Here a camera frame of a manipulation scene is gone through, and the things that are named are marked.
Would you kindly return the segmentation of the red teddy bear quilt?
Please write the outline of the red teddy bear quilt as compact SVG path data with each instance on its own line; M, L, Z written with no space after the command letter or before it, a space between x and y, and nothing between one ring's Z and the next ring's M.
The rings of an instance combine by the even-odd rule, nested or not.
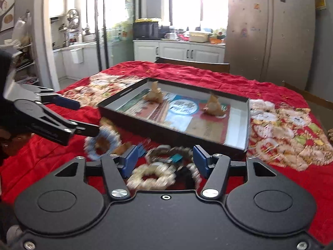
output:
M247 156L264 162L307 189L317 203L310 233L320 242L332 241L332 146L305 99L298 93L272 83L195 67L155 64L148 61L122 62L99 73L106 84L91 85L103 78L85 77L60 93L83 100L78 111L50 105L65 118L98 124L97 104L125 88L128 81L153 77L205 87L251 99L251 133ZM12 205L16 197L75 156L85 156L84 137L74 137L66 147L34 136L18 153L1 164L1 201Z

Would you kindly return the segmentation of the cream white scrunchie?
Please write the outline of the cream white scrunchie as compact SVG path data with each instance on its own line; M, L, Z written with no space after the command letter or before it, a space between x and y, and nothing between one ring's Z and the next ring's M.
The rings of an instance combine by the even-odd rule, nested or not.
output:
M127 179L130 190L166 190L175 184L175 167L162 162L142 164L135 168Z

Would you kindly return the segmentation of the silver double door refrigerator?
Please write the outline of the silver double door refrigerator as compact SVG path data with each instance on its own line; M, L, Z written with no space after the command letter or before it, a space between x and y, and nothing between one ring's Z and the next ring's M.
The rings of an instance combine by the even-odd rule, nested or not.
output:
M229 0L224 61L233 75L303 90L315 22L314 0Z

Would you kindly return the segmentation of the cream plastic container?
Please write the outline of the cream plastic container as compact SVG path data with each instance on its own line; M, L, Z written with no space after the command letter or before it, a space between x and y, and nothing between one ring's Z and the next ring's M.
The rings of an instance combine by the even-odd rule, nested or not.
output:
M210 33L195 31L189 33L189 41L196 43L205 43L209 41Z

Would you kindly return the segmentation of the white mug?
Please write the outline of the white mug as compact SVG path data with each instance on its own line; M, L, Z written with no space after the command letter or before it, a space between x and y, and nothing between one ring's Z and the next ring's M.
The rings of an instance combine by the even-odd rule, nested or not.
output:
M177 35L177 33L167 33L164 36L164 38L167 39L167 40L175 41L175 40L178 40L178 35Z

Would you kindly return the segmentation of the black microwave oven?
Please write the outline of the black microwave oven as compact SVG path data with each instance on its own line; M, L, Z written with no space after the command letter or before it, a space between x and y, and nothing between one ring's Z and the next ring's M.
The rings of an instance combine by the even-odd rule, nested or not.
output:
M133 38L135 40L158 40L160 38L159 23L157 21L135 22Z

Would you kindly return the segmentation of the white hanging bin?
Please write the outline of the white hanging bin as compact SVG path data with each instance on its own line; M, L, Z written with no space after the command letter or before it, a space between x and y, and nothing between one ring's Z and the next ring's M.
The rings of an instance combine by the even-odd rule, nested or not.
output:
M70 54L74 64L83 63L83 48L71 49Z

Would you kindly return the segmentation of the brown white trim scrunchie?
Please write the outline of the brown white trim scrunchie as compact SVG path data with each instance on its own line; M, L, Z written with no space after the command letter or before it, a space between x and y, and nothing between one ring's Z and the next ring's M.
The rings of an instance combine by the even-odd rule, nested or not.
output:
M159 145L147 151L146 162L149 164L163 162L170 164L182 164L193 162L193 151L188 147L171 147L169 145Z

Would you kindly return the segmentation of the gold pyramid snack packet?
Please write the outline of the gold pyramid snack packet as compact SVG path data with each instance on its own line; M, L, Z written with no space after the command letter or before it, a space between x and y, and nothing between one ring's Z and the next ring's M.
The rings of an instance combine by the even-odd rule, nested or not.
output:
M161 88L158 87L158 82L155 81L152 83L150 91L143 97L145 101L162 103L164 95Z

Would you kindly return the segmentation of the black shallow box tray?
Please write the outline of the black shallow box tray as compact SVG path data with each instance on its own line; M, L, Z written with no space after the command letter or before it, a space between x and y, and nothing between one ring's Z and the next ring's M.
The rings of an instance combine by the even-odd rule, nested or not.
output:
M143 97L157 81L162 103ZM205 114L203 108L214 94L224 116ZM204 87L153 78L142 79L98 104L101 116L122 129L173 147L202 146L210 154L242 159L250 135L250 100Z

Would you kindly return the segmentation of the white kitchen cabinet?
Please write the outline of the white kitchen cabinet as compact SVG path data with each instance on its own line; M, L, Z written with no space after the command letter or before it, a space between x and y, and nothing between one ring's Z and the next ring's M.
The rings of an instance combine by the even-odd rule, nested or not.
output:
M154 62L157 57L203 63L223 63L225 44L186 41L134 40L134 60Z

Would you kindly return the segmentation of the light blue scrunchie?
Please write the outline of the light blue scrunchie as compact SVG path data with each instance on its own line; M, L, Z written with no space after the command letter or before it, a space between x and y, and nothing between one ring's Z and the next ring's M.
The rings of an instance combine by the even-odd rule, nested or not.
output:
M118 132L110 127L101 126L96 137L86 137L84 151L92 161L100 160L105 154L110 154L121 146L121 139Z

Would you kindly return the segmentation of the black scrunchie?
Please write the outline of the black scrunchie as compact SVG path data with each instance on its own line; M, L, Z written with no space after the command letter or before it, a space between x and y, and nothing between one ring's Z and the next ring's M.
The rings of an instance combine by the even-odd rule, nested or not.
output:
M175 172L176 183L184 186L186 190L197 190L201 184L201 176L194 163L180 166Z

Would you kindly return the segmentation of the dark wooden chair back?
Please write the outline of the dark wooden chair back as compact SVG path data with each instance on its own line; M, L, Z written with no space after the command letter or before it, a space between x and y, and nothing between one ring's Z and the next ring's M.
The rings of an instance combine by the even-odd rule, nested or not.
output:
M206 63L206 62L197 62L197 61L188 61L188 60L168 59L165 57L157 57L155 63L182 65L187 67L195 67L199 69L210 70L218 73L230 73L229 63Z

